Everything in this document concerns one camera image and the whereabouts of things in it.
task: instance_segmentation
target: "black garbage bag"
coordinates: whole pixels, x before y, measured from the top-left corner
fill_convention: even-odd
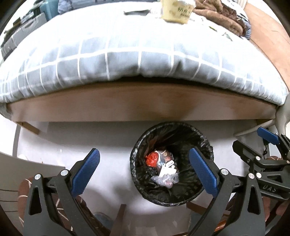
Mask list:
[[[213,160],[213,148],[207,138],[187,123],[164,122],[148,129],[130,156],[132,180],[143,198],[161,206],[179,206],[196,198],[203,186],[189,162],[189,150],[195,146],[207,159]],[[151,180],[158,171],[147,166],[145,160],[152,151],[165,149],[173,154],[179,170],[179,182],[170,189]]]

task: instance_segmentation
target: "wooden slat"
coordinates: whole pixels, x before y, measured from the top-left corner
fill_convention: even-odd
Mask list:
[[[263,51],[290,88],[290,38],[284,27],[262,10],[247,3],[252,26],[251,40]]]
[[[27,123],[27,122],[16,122],[18,125],[20,125],[21,127],[29,130],[30,132],[38,135],[40,130],[34,126],[32,126],[31,124]]]
[[[8,104],[13,121],[273,119],[275,105],[210,86],[108,82]]]
[[[19,213],[18,212],[6,212],[6,215],[8,216],[9,220],[12,222],[12,224],[18,229],[20,233],[23,232],[23,227],[20,223],[19,219]]]
[[[18,203],[17,202],[0,202],[3,210],[7,212],[18,212]]]
[[[17,201],[18,191],[3,191],[0,190],[1,201]]]

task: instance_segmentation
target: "bed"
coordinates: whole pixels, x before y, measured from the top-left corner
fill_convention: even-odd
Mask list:
[[[124,15],[152,4],[78,9],[31,33],[0,67],[2,114],[34,133],[30,121],[275,117],[290,85],[279,23],[247,4],[250,43],[200,18]]]

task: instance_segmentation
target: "white grid pattern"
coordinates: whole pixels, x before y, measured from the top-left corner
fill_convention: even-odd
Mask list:
[[[55,83],[61,88],[91,83],[92,74],[96,82],[115,80],[127,76],[127,71],[135,67],[137,71],[132,71],[132,75],[142,71],[144,77],[183,78],[227,88],[277,105],[284,103],[288,94],[286,85],[274,66],[250,42],[227,31],[231,41],[197,22],[178,25],[150,17],[123,15],[128,7],[140,8],[140,4],[120,2],[79,9],[58,16],[34,31],[0,67],[0,102],[14,102],[32,95],[54,92]],[[151,3],[142,5],[150,8]],[[132,25],[132,21],[136,28],[125,27],[126,24]],[[122,25],[124,28],[116,29],[116,25]],[[144,46],[144,38],[148,33],[143,28],[148,30],[150,27],[159,27],[161,34],[156,36],[159,38],[152,41],[160,42],[160,45]],[[138,39],[137,45],[132,43],[132,38]],[[116,39],[119,40],[119,47],[110,47],[110,43]],[[166,47],[167,44],[162,42],[170,42],[170,46]],[[210,47],[212,54],[204,53],[208,44],[213,42],[215,45]],[[68,44],[75,44],[77,53],[60,58],[60,48],[65,52]],[[89,52],[82,53],[84,48],[88,51],[88,47]],[[235,53],[223,53],[226,50]],[[22,58],[26,55],[25,60],[19,59],[19,53],[22,53]],[[108,53],[113,62],[108,61]],[[132,53],[136,54],[136,58],[129,57]],[[39,61],[39,64],[34,63],[34,66],[30,66],[32,61]],[[54,68],[55,75],[43,74],[44,71],[51,72],[47,68]],[[25,76],[26,83],[20,83],[22,75]]]

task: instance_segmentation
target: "metal screw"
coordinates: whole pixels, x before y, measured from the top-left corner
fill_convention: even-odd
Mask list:
[[[36,176],[34,176],[34,178],[35,178],[36,180],[38,180],[38,179],[41,178],[41,175],[40,175],[40,174],[37,174]]]
[[[220,171],[223,175],[228,175],[229,174],[229,171],[227,169],[222,169]]]
[[[256,174],[256,177],[259,178],[259,179],[262,178],[261,173],[258,172],[258,173]]]
[[[62,170],[61,172],[60,172],[60,175],[61,176],[66,176],[68,174],[68,170]]]
[[[252,173],[249,173],[249,177],[250,177],[250,179],[254,179],[254,174],[252,174]]]

